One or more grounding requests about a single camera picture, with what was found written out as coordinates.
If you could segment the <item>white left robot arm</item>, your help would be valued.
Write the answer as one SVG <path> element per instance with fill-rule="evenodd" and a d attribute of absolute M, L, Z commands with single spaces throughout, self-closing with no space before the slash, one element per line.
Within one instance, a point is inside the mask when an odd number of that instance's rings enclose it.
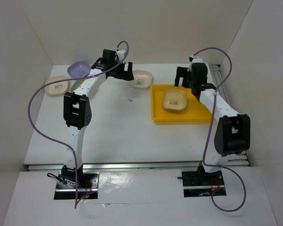
<path fill-rule="evenodd" d="M 73 188 L 83 184 L 83 137 L 92 119 L 90 99 L 108 77 L 132 81 L 131 62 L 125 70 L 124 59 L 128 50 L 116 51 L 105 49 L 90 69 L 83 82 L 73 92 L 67 92 L 63 100 L 63 118 L 67 125 L 67 157 L 63 163 L 61 175 Z"/>

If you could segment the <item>yellow panda plate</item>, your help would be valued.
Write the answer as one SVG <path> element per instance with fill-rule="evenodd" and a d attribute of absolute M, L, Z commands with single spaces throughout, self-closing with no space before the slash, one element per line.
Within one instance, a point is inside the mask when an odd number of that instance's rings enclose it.
<path fill-rule="evenodd" d="M 180 89 L 167 89 L 163 92 L 162 106 L 168 111 L 183 111 L 187 106 L 187 94 Z"/>

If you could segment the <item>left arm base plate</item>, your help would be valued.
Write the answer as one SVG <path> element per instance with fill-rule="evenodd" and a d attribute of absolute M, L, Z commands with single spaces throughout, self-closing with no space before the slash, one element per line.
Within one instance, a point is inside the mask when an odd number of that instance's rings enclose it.
<path fill-rule="evenodd" d="M 56 179 L 54 200 L 74 200 L 76 186 L 78 200 L 92 200 L 98 198 L 100 178 L 98 172 L 82 174 L 82 178 L 78 180 L 77 184 L 74 180 L 63 178 L 61 173 L 58 173 L 57 175 L 47 173 L 47 177 Z"/>

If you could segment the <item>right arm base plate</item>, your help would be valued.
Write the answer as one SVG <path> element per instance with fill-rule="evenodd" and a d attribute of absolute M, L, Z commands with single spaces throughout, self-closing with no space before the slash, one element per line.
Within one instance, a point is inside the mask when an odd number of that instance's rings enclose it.
<path fill-rule="evenodd" d="M 225 183 L 221 171 L 205 177 L 200 172 L 182 171 L 177 177 L 183 185 L 184 198 L 226 196 Z"/>

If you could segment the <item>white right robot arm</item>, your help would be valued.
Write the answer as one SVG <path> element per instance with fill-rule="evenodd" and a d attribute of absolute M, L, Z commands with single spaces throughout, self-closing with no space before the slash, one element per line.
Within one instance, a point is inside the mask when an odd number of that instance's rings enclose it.
<path fill-rule="evenodd" d="M 208 82 L 205 63 L 191 63 L 189 67 L 177 67 L 175 86 L 191 89 L 217 121 L 214 148 L 205 144 L 203 159 L 197 167 L 193 180 L 208 185 L 221 175 L 221 167 L 250 147 L 250 117 L 240 114 L 219 95 L 217 88 Z"/>

